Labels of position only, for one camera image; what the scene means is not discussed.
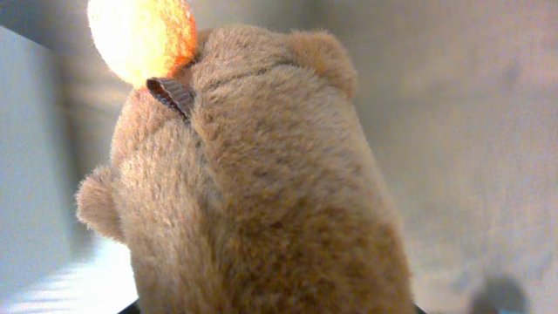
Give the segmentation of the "brown plush toy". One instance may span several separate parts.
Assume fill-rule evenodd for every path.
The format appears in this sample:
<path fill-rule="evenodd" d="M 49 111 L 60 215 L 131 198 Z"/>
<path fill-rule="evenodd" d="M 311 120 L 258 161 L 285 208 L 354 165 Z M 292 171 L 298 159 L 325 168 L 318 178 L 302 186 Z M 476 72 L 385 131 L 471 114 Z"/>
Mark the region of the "brown plush toy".
<path fill-rule="evenodd" d="M 127 246 L 142 312 L 416 310 L 335 37 L 199 32 L 184 1 L 91 1 L 87 14 L 133 91 L 77 215 Z"/>

